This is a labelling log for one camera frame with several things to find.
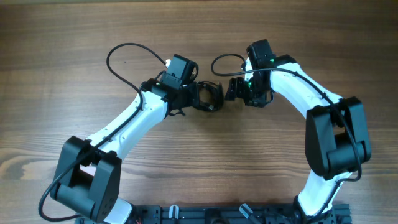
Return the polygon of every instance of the black mounting base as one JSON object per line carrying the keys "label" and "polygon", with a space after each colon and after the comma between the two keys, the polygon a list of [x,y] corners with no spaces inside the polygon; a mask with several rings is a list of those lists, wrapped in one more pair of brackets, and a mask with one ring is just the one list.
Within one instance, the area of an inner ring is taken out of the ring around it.
{"label": "black mounting base", "polygon": [[[253,216],[260,224],[304,224],[300,215],[296,217],[292,204],[251,206]],[[169,218],[170,207],[133,206],[126,224],[255,224],[246,218],[239,207],[180,207],[177,218]],[[350,224],[349,205],[334,205],[327,217],[316,224]],[[93,224],[78,218],[75,224]]]}

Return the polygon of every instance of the white arm segment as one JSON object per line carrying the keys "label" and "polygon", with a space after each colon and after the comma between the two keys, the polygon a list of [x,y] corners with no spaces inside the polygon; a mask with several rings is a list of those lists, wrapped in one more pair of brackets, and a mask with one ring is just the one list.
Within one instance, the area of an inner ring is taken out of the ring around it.
{"label": "white arm segment", "polygon": [[[334,94],[321,85],[319,85],[315,80],[309,77],[301,69],[300,65],[297,63],[286,63],[280,65],[277,68],[284,68],[291,70],[293,72],[298,72],[300,75],[304,76],[312,83],[314,83],[322,92],[326,93],[327,96],[332,100],[332,102],[337,103],[341,96]],[[246,60],[246,71],[252,70],[250,60]],[[245,75],[245,80],[248,81],[253,76],[253,73],[248,73]],[[295,106],[300,113],[306,118],[307,110],[314,108],[315,106],[328,106],[329,103],[322,99],[322,96],[315,91],[307,82],[299,77],[295,77],[290,73],[272,71],[271,72],[271,88],[280,93],[282,96],[287,98],[293,106]]]}
{"label": "white arm segment", "polygon": [[[111,139],[111,142],[106,142],[99,147],[104,152],[114,151],[122,160],[126,158],[127,154],[137,144],[140,138],[145,135],[148,130],[153,128],[156,124],[163,121],[167,112],[167,103],[161,100],[160,96],[153,94],[149,91],[141,92],[144,99],[142,110],[116,133]],[[117,118],[115,118],[105,128],[101,129],[95,134],[88,136],[91,139],[92,146],[98,144],[104,137],[109,135],[121,123],[128,119],[136,110],[140,102],[139,95]],[[94,175],[95,168],[80,167],[81,170]],[[110,224],[123,224],[129,218],[132,211],[130,203],[118,197],[114,207],[109,215],[105,218],[104,222]]]}
{"label": "white arm segment", "polygon": [[[99,149],[104,152],[114,151],[118,157],[123,160],[148,130],[163,121],[167,112],[167,103],[164,102],[160,96],[149,91],[141,93],[144,99],[142,110],[111,138],[111,142],[108,141],[104,143]],[[128,117],[135,112],[139,102],[139,95],[137,95],[131,105],[110,124],[97,133],[88,136],[88,139],[92,140],[91,145],[95,146],[98,144],[104,137],[109,135],[120,124],[127,120]]]}
{"label": "white arm segment", "polygon": [[[301,69],[300,65],[297,63],[286,63],[284,65],[278,66],[277,68],[284,68],[291,70],[293,72],[298,72],[300,75],[304,76],[315,84],[322,92],[326,93],[329,99],[337,103],[341,96],[328,91],[326,88],[319,85],[315,80],[309,77]],[[246,60],[246,71],[252,70],[250,60]],[[253,76],[253,73],[248,73],[245,75],[245,81],[249,81]],[[306,81],[299,77],[295,77],[290,73],[273,71],[270,75],[271,88],[280,93],[282,96],[287,98],[294,107],[296,107],[300,113],[307,118],[307,110],[314,108],[315,106],[328,106],[329,103],[321,97],[321,95],[315,91]],[[312,170],[308,176],[307,183],[304,189],[298,195],[298,202],[306,215],[314,215],[326,202],[327,198],[331,194],[334,185],[337,180],[342,178],[348,178],[351,175],[350,172],[345,172],[336,175],[331,180],[325,180],[323,177],[316,175]],[[334,194],[332,200],[323,213],[331,209],[331,203],[336,196],[338,190]]]}

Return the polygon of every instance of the black cable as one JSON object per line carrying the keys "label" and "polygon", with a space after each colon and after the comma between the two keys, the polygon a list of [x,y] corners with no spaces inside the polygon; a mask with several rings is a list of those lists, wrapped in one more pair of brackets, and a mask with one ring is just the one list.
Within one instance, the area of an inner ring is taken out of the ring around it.
{"label": "black cable", "polygon": [[349,141],[351,142],[351,145],[352,145],[353,150],[354,150],[355,159],[356,159],[356,168],[358,169],[358,173],[357,173],[357,176],[355,178],[343,178],[343,179],[340,179],[340,180],[336,181],[336,184],[333,187],[333,190],[331,191],[331,193],[330,193],[328,199],[326,200],[326,202],[323,204],[321,209],[319,209],[319,211],[317,211],[316,214],[314,214],[312,216],[312,218],[310,218],[308,220],[307,223],[315,222],[317,219],[320,218],[320,216],[322,215],[323,211],[327,208],[328,204],[331,202],[334,194],[336,193],[338,187],[341,185],[342,182],[344,182],[344,181],[356,182],[356,181],[359,181],[361,179],[361,176],[362,176],[361,160],[359,158],[358,149],[357,149],[356,144],[355,144],[353,133],[351,132],[351,130],[350,130],[346,120],[344,119],[343,115],[337,109],[337,107],[335,106],[334,102],[332,102],[329,99],[327,94],[322,92],[321,89],[319,89],[314,83],[312,83],[310,80],[308,80],[304,76],[300,75],[298,72],[293,72],[293,71],[290,71],[290,70],[284,69],[284,68],[262,68],[262,69],[256,69],[256,70],[251,70],[251,71],[243,71],[243,72],[236,72],[236,73],[217,73],[217,72],[215,72],[214,69],[213,69],[215,62],[218,59],[220,59],[222,57],[225,57],[225,56],[229,56],[229,55],[231,55],[231,54],[220,55],[220,56],[218,56],[217,58],[214,59],[213,63],[211,63],[211,71],[213,72],[213,74],[215,74],[217,76],[228,77],[228,76],[235,76],[235,75],[244,75],[244,74],[252,73],[252,72],[264,72],[264,71],[280,71],[280,72],[290,73],[290,74],[292,74],[292,75],[294,75],[296,77],[301,78],[303,81],[307,82],[315,91],[317,91],[322,96],[322,98],[324,98],[330,104],[330,107],[332,108],[332,110],[338,115],[340,121],[343,123],[343,126],[345,127],[345,130],[346,130],[345,133],[348,135]]}
{"label": "black cable", "polygon": [[217,76],[234,76],[234,75],[233,75],[234,73],[230,73],[230,74],[220,74],[220,73],[217,73],[217,72],[214,71],[214,68],[213,68],[213,67],[214,67],[214,64],[215,64],[219,59],[221,59],[221,58],[223,58],[223,57],[228,57],[228,56],[234,56],[234,57],[238,57],[238,58],[242,59],[242,61],[243,61],[243,64],[241,65],[241,68],[242,68],[242,69],[244,68],[244,65],[246,65],[246,61],[244,60],[244,57],[242,57],[242,56],[240,56],[240,55],[238,55],[238,54],[233,54],[233,53],[223,54],[223,55],[220,55],[220,56],[218,56],[217,58],[215,58],[214,61],[211,63],[210,69],[211,69],[211,72],[213,72],[213,74],[215,74],[215,75],[217,75]]}
{"label": "black cable", "polygon": [[106,57],[106,66],[108,67],[109,71],[116,77],[118,77],[120,80],[122,80],[124,83],[128,84],[129,86],[131,86],[133,89],[135,89],[137,91],[137,94],[139,95],[139,99],[140,102],[138,104],[137,109],[135,110],[135,112],[133,112],[133,114],[127,119],[125,120],[122,124],[120,124],[115,130],[113,130],[109,135],[107,135],[101,142],[99,142],[97,145],[95,145],[94,147],[92,147],[88,152],[84,153],[83,155],[81,155],[77,160],[75,160],[74,162],[72,162],[60,175],[58,175],[57,178],[55,178],[53,180],[53,182],[47,187],[47,189],[45,190],[45,192],[43,193],[42,198],[40,199],[39,202],[39,215],[47,221],[50,222],[61,222],[61,221],[66,221],[66,220],[71,220],[74,218],[80,218],[81,215],[72,215],[69,217],[62,217],[62,218],[52,218],[52,217],[48,217],[46,216],[46,214],[44,214],[43,212],[43,206],[44,206],[44,202],[45,199],[47,198],[47,196],[49,195],[49,193],[51,192],[51,190],[60,182],[60,180],[62,179],[62,177],[64,177],[70,170],[72,170],[75,166],[79,166],[88,156],[90,156],[92,153],[95,152],[95,150],[97,148],[99,148],[100,146],[102,146],[105,142],[109,141],[117,132],[119,132],[126,124],[128,124],[128,122],[130,122],[136,114],[138,114],[138,112],[142,109],[142,104],[143,104],[143,97],[142,97],[142,93],[141,91],[131,82],[127,81],[125,78],[121,77],[120,75],[118,75],[110,66],[109,64],[109,59],[112,55],[112,53],[123,46],[127,46],[127,45],[133,45],[133,46],[138,46],[138,47],[142,47],[143,49],[148,50],[150,53],[152,53],[153,55],[155,55],[155,57],[157,57],[164,65],[166,65],[166,62],[164,62],[154,51],[152,51],[151,49],[141,45],[141,44],[136,44],[136,43],[125,43],[125,44],[120,44],[116,47],[114,47],[109,53],[108,56]]}
{"label": "black cable", "polygon": [[273,91],[273,90],[271,90],[271,91],[269,92],[269,96],[270,96],[270,99],[269,99],[269,101],[267,101],[267,102],[265,103],[265,105],[268,105],[268,104],[270,104],[270,103],[272,103],[272,102],[274,101],[274,91]]}
{"label": "black cable", "polygon": [[165,73],[166,71],[161,71],[156,77],[155,79],[157,80],[161,75],[163,75],[163,73]]}

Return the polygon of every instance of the wood grain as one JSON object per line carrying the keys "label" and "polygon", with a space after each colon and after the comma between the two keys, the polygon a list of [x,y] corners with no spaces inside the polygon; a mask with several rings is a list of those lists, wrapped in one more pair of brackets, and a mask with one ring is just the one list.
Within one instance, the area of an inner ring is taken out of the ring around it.
{"label": "wood grain", "polygon": [[[39,198],[62,144],[97,132],[136,93],[107,70],[109,50],[137,42],[162,58],[200,66],[198,80],[221,81],[210,63],[244,55],[269,39],[321,85],[364,103],[372,159],[345,184],[354,223],[398,223],[398,18],[394,1],[135,2],[0,7],[0,223],[43,223]],[[239,61],[216,69],[235,72]],[[111,65],[139,85],[162,65],[126,47]],[[227,102],[217,113],[187,109],[149,131],[123,164],[120,196],[136,205],[291,202],[309,166],[305,120],[276,95],[267,108]],[[48,200],[53,217],[72,212]]]}
{"label": "wood grain", "polygon": [[163,1],[186,1],[186,0],[2,0],[0,5],[20,4],[70,4],[70,3],[100,3],[100,2],[163,2]]}

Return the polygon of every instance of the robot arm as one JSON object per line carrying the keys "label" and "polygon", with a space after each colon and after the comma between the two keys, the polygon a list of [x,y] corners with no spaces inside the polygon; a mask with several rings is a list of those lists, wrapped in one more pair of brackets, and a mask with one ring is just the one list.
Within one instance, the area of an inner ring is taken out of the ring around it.
{"label": "robot arm", "polygon": [[[110,141],[99,147],[103,152],[114,151],[120,159],[126,158],[129,151],[137,144],[146,132],[159,124],[166,117],[168,104],[162,98],[150,91],[142,92],[144,103],[142,109],[125,127],[116,133]],[[92,146],[97,145],[111,131],[115,130],[121,123],[128,119],[130,115],[137,109],[140,98],[136,99],[127,107],[117,118],[115,118],[105,128],[95,134],[88,136]]]}
{"label": "robot arm", "polygon": [[243,64],[245,71],[282,68],[293,73],[260,71],[246,73],[244,78],[232,78],[226,98],[243,98],[248,106],[264,107],[267,104],[265,92],[280,93],[307,119],[305,154],[312,169],[297,203],[303,216],[311,217],[331,196],[322,211],[326,213],[332,208],[331,203],[341,187],[339,180],[347,179],[356,170],[355,154],[345,133],[333,134],[334,125],[343,125],[330,109],[330,103],[308,82],[294,74],[298,73],[314,84],[344,115],[355,138],[360,163],[368,161],[371,156],[363,105],[357,98],[343,99],[322,87],[289,55],[276,57],[267,40],[253,43],[247,52],[249,57]]}
{"label": "robot arm", "polygon": [[[304,189],[295,198],[293,205],[250,209],[244,204],[236,210],[231,207],[180,210],[173,205],[170,208],[150,207],[151,212],[147,212],[148,206],[133,206],[118,198],[122,160],[140,138],[163,121],[172,110],[178,109],[182,113],[181,108],[188,106],[208,107],[200,102],[198,85],[191,78],[197,65],[179,55],[175,55],[171,63],[167,64],[168,69],[160,81],[150,79],[141,85],[142,109],[135,117],[111,139],[95,149],[95,153],[85,159],[81,166],[75,166],[61,178],[52,189],[51,197],[95,223],[145,224],[158,223],[159,220],[159,223],[163,224],[178,224],[177,220],[184,217],[184,223],[188,224],[212,224],[213,221],[226,224],[229,221],[237,224],[306,223],[308,218],[324,207],[327,198],[331,196],[322,212],[330,211],[331,202],[341,187],[341,184],[337,183],[357,170],[356,155],[345,133],[334,134],[333,126],[343,125],[339,122],[336,112],[331,110],[329,102],[315,91],[314,87],[294,75],[294,72],[305,77],[326,94],[339,113],[343,114],[349,132],[354,136],[360,163],[368,161],[371,156],[363,105],[355,97],[344,99],[319,85],[304,73],[292,57],[276,57],[266,40],[249,46],[248,55],[249,58],[244,64],[246,71],[254,72],[248,72],[244,78],[232,78],[226,100],[243,98],[246,105],[264,107],[268,104],[266,92],[277,92],[286,97],[307,120],[305,155],[311,171]],[[283,68],[286,72],[271,71],[275,68]],[[54,179],[82,154],[104,141],[110,132],[116,130],[136,111],[139,104],[140,98],[137,97],[115,120],[86,140],[75,136],[67,140],[62,148]],[[85,172],[85,167],[90,164],[96,166],[93,175]],[[336,217],[323,218],[339,223]]]}

